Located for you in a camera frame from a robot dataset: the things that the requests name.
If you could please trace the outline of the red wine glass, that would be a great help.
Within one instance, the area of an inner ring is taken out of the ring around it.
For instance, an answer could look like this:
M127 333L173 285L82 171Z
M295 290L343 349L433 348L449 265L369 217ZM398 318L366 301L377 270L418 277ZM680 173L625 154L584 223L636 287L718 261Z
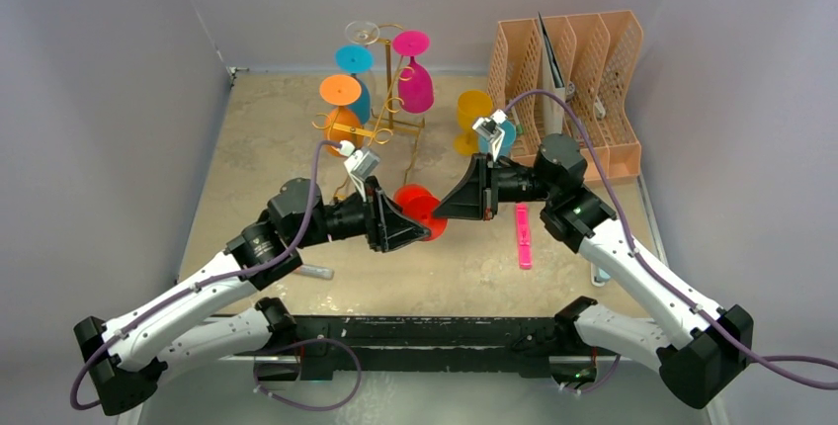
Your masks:
M427 241L436 240L445 232L448 221L434 216L434 210L439 206L440 200L424 186L404 185L395 192L394 201L405 215L430 229L431 234Z

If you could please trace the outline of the light blue wine glass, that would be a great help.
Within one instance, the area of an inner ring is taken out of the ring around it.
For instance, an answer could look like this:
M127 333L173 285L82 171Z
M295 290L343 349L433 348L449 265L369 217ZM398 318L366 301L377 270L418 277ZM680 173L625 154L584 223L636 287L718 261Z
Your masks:
M501 128L504 130L504 136L500 145L499 155L509 156L511 153L512 146L515 143L517 137L516 127L512 122L506 121L501 125ZM479 137L477 140L478 151L481 153L488 153L490 147L487 141L482 137Z

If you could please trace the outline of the yellow wine glass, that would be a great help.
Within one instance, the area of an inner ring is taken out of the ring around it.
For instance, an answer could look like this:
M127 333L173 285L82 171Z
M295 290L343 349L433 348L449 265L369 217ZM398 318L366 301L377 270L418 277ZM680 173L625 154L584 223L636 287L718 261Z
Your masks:
M455 151L470 156L478 150L477 133L473 124L478 118L487 117L493 111L491 97L479 90L468 90L460 94L457 102L457 122L461 133L454 140Z

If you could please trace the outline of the magenta wine glass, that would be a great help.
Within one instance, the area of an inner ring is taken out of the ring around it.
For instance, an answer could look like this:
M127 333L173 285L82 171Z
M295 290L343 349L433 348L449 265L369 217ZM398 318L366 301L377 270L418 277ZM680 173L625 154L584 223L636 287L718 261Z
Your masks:
M428 70L417 61L417 57L430 47L430 38L421 31L407 30L395 37L392 48L408 59L400 71L397 94L401 109L410 114L423 114L435 102L433 80Z

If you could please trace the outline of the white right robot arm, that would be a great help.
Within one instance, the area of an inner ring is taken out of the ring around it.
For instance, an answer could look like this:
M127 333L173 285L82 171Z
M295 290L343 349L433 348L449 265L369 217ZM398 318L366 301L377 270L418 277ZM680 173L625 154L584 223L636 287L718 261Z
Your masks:
M578 143L562 134L542 142L531 167L474 154L433 215L490 220L501 203L544 202L545 230L606 271L649 315L626 317L579 299L554 327L557 345L569 353L589 345L628 357L657 371L684 404L702 409L747 368L745 354L731 342L751 346L753 317L704 296L643 247L621 215L585 185L587 167Z

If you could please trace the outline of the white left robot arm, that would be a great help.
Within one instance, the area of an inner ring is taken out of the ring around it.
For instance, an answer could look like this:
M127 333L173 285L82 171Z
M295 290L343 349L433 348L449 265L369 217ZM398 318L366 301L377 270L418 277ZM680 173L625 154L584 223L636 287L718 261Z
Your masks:
M277 298L263 297L221 323L205 320L301 267L302 247L363 236L372 250L385 253L430 234L374 176L360 192L331 204L323 202L315 181L290 180L255 222L186 281L122 316L89 316L74 326L85 365L71 388L71 405L120 415L148 399L177 367L237 353L281 355L295 349L296 321Z

